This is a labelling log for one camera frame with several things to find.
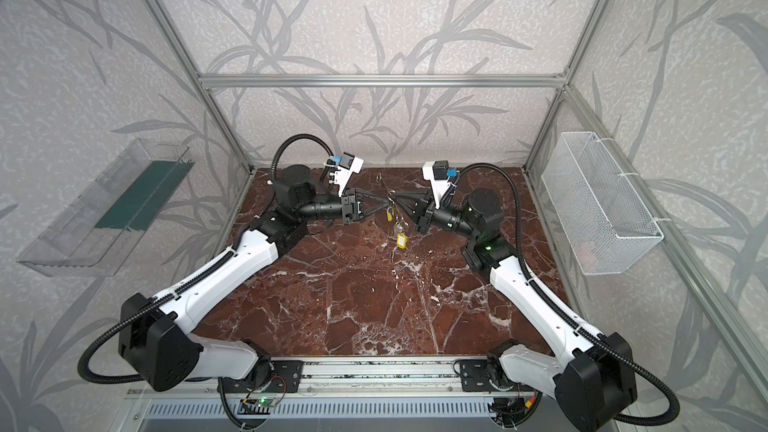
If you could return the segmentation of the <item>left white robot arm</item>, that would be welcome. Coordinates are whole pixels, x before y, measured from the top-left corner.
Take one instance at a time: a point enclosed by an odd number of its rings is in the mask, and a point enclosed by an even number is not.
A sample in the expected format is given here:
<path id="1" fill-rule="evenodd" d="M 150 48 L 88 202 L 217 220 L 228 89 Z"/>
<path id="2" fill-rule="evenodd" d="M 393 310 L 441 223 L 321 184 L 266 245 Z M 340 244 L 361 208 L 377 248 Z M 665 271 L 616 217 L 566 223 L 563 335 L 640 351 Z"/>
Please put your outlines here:
<path id="1" fill-rule="evenodd" d="M 253 219 L 230 247 L 196 272 L 147 298 L 137 294 L 122 307 L 127 326 L 118 351 L 153 390 L 163 392 L 192 379 L 227 378 L 261 388 L 273 376 L 270 355 L 249 342 L 198 337 L 200 321 L 232 291 L 257 272 L 287 255 L 308 233 L 311 221 L 344 224 L 369 217 L 368 193 L 346 188 L 360 172 L 357 157 L 334 157 L 329 165 L 334 195 L 320 193 L 320 183 L 304 165 L 292 165 L 271 181 L 276 206 Z"/>

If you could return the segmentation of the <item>silver metal key holder plate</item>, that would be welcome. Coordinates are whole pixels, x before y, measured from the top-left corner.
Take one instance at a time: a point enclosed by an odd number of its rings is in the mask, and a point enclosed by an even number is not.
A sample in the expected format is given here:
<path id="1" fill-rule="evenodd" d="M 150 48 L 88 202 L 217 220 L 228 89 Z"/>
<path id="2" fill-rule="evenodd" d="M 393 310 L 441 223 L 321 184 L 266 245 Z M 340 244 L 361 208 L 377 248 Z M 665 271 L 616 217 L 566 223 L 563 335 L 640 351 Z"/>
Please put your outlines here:
<path id="1" fill-rule="evenodd" d="M 396 206 L 396 204 L 394 202 L 394 198 L 393 198 L 394 190 L 387 185 L 382 172 L 379 172 L 377 174 L 376 181 L 377 181 L 377 184 L 382 188 L 382 190 L 385 193 L 385 195 L 390 199 L 390 202 L 392 203 L 391 207 L 393 208 L 393 211 L 394 211 L 394 221 L 393 222 L 394 223 L 398 222 L 399 218 L 398 218 L 397 206 Z"/>

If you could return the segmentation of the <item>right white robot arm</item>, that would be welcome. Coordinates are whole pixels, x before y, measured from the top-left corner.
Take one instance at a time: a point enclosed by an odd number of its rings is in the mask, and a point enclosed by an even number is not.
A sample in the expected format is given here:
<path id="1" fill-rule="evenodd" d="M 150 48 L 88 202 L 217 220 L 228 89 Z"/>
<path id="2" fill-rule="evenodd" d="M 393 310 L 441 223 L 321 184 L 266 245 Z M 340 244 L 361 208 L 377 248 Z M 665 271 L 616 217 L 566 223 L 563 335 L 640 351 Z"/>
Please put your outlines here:
<path id="1" fill-rule="evenodd" d="M 437 226 L 467 238 L 461 253 L 470 268 L 511 300 L 549 345 L 550 354 L 507 341 L 487 355 L 493 386 L 526 385 L 553 398 L 580 431 L 596 431 L 637 398 L 634 372 L 594 346 L 585 321 L 527 268 L 501 234 L 501 202 L 490 189 L 472 191 L 462 205 L 438 207 L 429 190 L 400 192 L 395 203 L 419 231 Z"/>

